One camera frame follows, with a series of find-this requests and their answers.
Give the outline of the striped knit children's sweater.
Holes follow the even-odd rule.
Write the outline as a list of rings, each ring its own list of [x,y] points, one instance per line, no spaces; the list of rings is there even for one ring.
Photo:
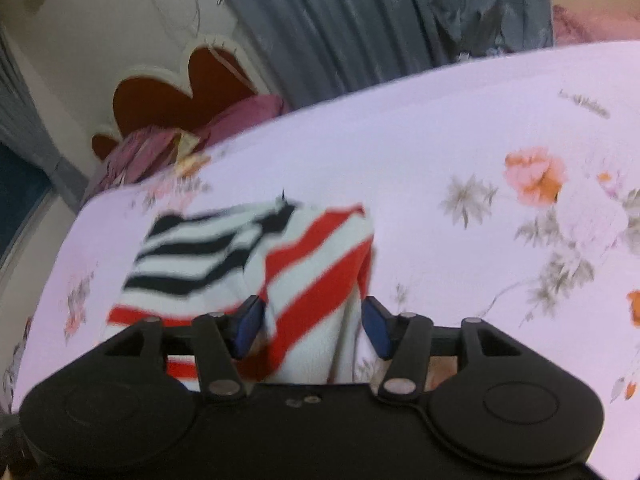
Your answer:
[[[359,205],[275,200],[198,216],[164,214],[145,235],[107,315],[104,338],[148,316],[168,327],[265,301],[240,375],[250,382],[344,384],[354,378],[373,222]]]

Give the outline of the pink floral bed sheet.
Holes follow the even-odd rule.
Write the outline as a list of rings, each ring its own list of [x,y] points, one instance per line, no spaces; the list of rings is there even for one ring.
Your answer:
[[[81,209],[30,326],[9,464],[35,479],[634,479],[639,47],[466,62],[305,108]],[[164,214],[361,206],[367,296],[434,323],[424,393],[204,396],[192,322],[104,338]]]

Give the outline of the magenta pillow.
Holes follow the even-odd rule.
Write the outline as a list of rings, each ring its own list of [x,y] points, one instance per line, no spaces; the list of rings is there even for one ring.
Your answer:
[[[288,104],[280,96],[260,94],[237,102],[193,131],[200,139],[199,150],[206,150],[237,134],[288,114]]]

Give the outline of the dark window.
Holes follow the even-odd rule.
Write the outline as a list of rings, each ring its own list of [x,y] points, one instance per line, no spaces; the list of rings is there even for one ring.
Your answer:
[[[42,170],[5,145],[1,145],[0,159],[0,250],[4,259],[51,185]]]

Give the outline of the red heart-shaped headboard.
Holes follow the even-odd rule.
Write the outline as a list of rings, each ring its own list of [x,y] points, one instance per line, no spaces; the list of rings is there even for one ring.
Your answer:
[[[238,42],[204,36],[186,46],[175,72],[151,65],[126,70],[111,98],[111,125],[92,136],[93,154],[106,159],[126,136],[147,126],[196,130],[231,105],[268,91]]]

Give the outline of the blue-grey window curtain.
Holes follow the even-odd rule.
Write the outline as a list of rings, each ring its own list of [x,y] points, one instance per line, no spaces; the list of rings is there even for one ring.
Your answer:
[[[70,210],[78,212],[88,179],[55,146],[4,32],[0,73],[1,143],[42,170]]]

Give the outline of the pink bedding on far bed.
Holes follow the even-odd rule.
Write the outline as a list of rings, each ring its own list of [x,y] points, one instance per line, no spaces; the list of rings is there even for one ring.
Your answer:
[[[595,42],[632,41],[640,37],[638,16],[604,11],[572,11],[554,6],[554,41],[559,47]]]

